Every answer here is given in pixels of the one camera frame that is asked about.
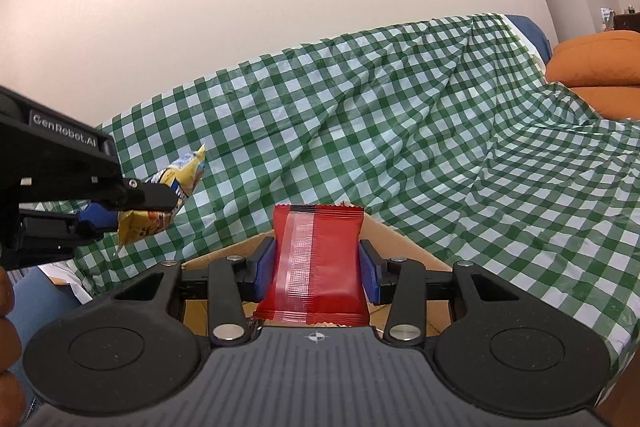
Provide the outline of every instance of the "metal screw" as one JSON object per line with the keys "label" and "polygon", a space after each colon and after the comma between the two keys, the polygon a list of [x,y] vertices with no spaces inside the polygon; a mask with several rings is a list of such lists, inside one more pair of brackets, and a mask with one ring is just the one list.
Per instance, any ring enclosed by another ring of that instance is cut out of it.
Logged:
{"label": "metal screw", "polygon": [[411,324],[398,324],[389,330],[397,341],[412,341],[420,336],[420,330]]}
{"label": "metal screw", "polygon": [[213,328],[213,336],[221,341],[234,341],[244,335],[244,328],[237,324],[220,324]]}

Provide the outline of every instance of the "blue gripper pad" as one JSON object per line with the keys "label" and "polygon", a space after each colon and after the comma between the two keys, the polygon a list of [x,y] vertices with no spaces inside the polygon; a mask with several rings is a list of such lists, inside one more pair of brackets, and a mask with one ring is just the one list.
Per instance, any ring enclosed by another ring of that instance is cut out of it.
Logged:
{"label": "blue gripper pad", "polygon": [[367,293],[367,299],[374,305],[380,304],[380,286],[376,266],[373,264],[366,250],[362,246],[362,241],[358,242],[358,256],[360,258],[360,278],[362,286]]}
{"label": "blue gripper pad", "polygon": [[98,232],[114,232],[118,229],[118,212],[107,210],[100,203],[89,205],[76,213],[78,221],[88,221]]}
{"label": "blue gripper pad", "polygon": [[276,257],[276,240],[273,239],[267,250],[260,257],[255,272],[255,296],[262,301],[273,279],[273,263]]}

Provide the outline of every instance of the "finger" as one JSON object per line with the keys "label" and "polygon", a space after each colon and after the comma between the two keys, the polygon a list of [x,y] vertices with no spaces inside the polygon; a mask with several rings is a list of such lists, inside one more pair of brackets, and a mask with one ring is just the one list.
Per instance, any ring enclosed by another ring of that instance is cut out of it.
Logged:
{"label": "finger", "polygon": [[18,379],[11,373],[0,373],[0,427],[16,427],[25,409]]}
{"label": "finger", "polygon": [[20,358],[20,337],[8,319],[0,318],[0,373],[9,369]]}
{"label": "finger", "polygon": [[14,288],[4,268],[0,268],[0,317],[14,309]]}

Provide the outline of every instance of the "yellow snack bag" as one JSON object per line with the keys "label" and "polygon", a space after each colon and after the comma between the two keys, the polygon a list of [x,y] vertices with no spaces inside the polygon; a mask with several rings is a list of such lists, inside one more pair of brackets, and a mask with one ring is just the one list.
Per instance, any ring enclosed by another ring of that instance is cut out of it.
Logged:
{"label": "yellow snack bag", "polygon": [[118,213],[118,249],[166,230],[184,202],[193,194],[204,171],[204,145],[196,152],[181,156],[166,169],[148,179],[149,183],[169,185],[178,196],[171,212],[127,210]]}

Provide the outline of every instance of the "orange cushion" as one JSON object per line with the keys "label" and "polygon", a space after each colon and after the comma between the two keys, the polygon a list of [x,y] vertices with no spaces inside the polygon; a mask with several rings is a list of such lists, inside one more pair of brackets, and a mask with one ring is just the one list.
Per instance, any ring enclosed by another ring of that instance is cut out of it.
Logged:
{"label": "orange cushion", "polygon": [[640,87],[572,87],[607,120],[640,120]]}
{"label": "orange cushion", "polygon": [[568,87],[640,84],[640,33],[612,31],[562,42],[545,76]]}

